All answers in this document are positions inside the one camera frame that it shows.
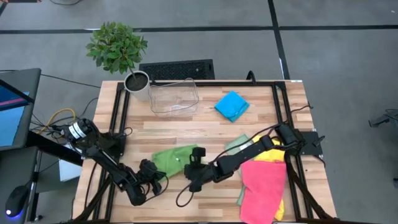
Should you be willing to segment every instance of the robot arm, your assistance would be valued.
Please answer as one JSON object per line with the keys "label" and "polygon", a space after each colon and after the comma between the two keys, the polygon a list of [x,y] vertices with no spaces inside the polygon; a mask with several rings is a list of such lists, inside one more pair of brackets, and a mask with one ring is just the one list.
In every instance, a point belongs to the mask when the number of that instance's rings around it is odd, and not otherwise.
{"label": "robot arm", "polygon": [[260,138],[258,142],[248,146],[234,155],[218,156],[209,164],[202,164],[201,158],[206,155],[206,149],[196,147],[192,151],[190,164],[184,167],[184,174],[188,180],[191,180],[189,185],[190,192],[199,192],[203,184],[211,181],[218,183],[231,177],[234,171],[239,169],[239,166],[256,157],[262,152],[279,149],[279,150],[299,150],[304,144],[305,140],[300,131],[292,129],[287,124],[280,124],[270,130],[278,135],[282,141],[283,146],[275,146],[269,134]]}
{"label": "robot arm", "polygon": [[141,184],[151,184],[155,195],[160,194],[162,186],[158,181],[165,173],[157,170],[156,165],[143,159],[140,170],[135,173],[123,163],[117,163],[113,158],[115,149],[119,147],[124,134],[100,133],[94,123],[88,119],[80,119],[70,126],[62,127],[62,134],[74,149],[81,149],[84,157],[93,159],[105,169],[113,183],[120,191],[126,191],[132,205],[142,205],[146,201],[146,193]]}

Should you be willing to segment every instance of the green towel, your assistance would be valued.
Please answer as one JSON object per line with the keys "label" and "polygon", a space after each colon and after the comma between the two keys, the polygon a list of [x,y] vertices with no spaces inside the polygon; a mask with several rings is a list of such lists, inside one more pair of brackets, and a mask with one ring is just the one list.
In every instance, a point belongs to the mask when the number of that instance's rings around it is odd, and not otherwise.
{"label": "green towel", "polygon": [[170,178],[183,171],[184,166],[190,163],[189,158],[194,147],[197,147],[197,145],[194,144],[155,152],[152,154],[152,162],[155,163],[159,171],[165,172],[166,176]]}
{"label": "green towel", "polygon": [[[231,147],[237,146],[238,144],[242,144],[242,143],[244,143],[245,141],[247,141],[248,139],[249,139],[249,138],[248,138],[245,134],[243,134],[242,136],[238,137],[238,138],[235,139],[234,141],[231,141],[231,142],[227,143],[227,144],[225,145],[225,149],[229,149],[229,148],[231,148]],[[240,150],[244,149],[245,147],[250,146],[251,144],[253,144],[253,142],[252,142],[252,141],[249,141],[248,143],[244,144],[243,146],[236,147],[236,148],[234,148],[234,149],[228,151],[227,154],[233,155],[233,154],[239,152]],[[238,173],[239,173],[239,175],[242,177],[242,171],[241,171],[240,168],[238,169]],[[245,186],[242,187],[241,193],[239,194],[238,201],[236,201],[236,203],[237,203],[239,206],[242,205],[242,200],[243,200],[244,189],[245,189],[245,188],[246,188]]]}

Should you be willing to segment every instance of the transparent bin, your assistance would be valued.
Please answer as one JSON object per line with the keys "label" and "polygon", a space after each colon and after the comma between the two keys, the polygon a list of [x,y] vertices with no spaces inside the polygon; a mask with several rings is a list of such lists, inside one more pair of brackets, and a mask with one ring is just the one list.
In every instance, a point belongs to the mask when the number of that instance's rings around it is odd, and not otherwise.
{"label": "transparent bin", "polygon": [[198,108],[197,86],[191,78],[163,86],[152,85],[150,92],[150,108],[156,116],[178,116]]}

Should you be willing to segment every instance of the gray carpet floor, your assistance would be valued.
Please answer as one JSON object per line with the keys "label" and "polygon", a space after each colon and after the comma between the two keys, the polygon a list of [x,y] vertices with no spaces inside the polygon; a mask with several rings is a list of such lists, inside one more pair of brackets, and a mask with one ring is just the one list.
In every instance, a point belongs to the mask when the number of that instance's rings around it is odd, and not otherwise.
{"label": "gray carpet floor", "polygon": [[[280,26],[398,24],[398,2],[389,0],[278,0]],[[267,1],[83,0],[8,4],[0,30],[90,29],[104,21],[133,27],[271,26]],[[263,31],[152,32],[146,62],[213,59],[216,79],[281,79],[274,33]],[[0,34],[0,68],[39,67],[43,74],[100,85],[123,80],[86,57],[89,34]],[[368,120],[398,108],[398,30],[295,30],[281,32],[291,79],[303,80],[320,135],[337,214],[344,220],[396,223],[397,130],[370,128]],[[80,114],[99,89],[42,77],[34,113],[46,121],[60,108]],[[86,112],[93,118],[94,102]],[[46,156],[43,167],[55,158]],[[43,173],[41,223],[67,220],[77,180],[58,181],[58,167]]]}

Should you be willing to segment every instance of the yellow cloth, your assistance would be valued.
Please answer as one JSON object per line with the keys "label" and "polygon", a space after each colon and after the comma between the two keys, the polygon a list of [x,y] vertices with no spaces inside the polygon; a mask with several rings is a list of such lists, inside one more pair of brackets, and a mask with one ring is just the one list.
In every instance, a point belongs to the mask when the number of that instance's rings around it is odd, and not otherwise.
{"label": "yellow cloth", "polygon": [[[253,142],[257,142],[260,140],[261,136],[256,136],[253,138]],[[280,142],[278,140],[273,139],[272,142],[274,145],[280,145]],[[276,162],[284,161],[284,156],[285,156],[285,151],[281,151],[278,149],[271,149],[270,151],[266,151],[261,153],[260,155],[256,156],[254,158],[255,161],[266,161],[266,162]],[[285,205],[284,205],[284,200],[282,199],[279,204],[278,211],[276,211],[275,214],[275,219],[278,221],[282,221],[285,213]]]}

